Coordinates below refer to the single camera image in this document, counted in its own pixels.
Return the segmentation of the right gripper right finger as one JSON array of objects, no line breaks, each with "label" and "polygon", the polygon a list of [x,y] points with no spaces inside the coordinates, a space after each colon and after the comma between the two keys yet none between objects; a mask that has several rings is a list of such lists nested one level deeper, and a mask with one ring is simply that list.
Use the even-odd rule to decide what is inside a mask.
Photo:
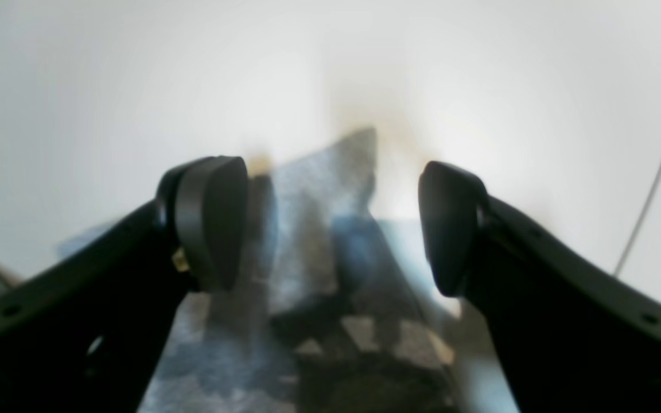
[{"label": "right gripper right finger", "polygon": [[661,412],[661,304],[605,274],[466,170],[419,178],[437,289],[485,317],[522,412]]}]

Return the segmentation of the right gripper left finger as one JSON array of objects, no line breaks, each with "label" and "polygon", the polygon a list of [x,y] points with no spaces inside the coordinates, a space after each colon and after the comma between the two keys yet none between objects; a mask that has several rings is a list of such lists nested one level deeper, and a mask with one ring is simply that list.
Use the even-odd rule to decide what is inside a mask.
[{"label": "right gripper left finger", "polygon": [[162,176],[154,199],[0,293],[0,412],[134,412],[191,292],[233,287],[246,227],[241,157]]}]

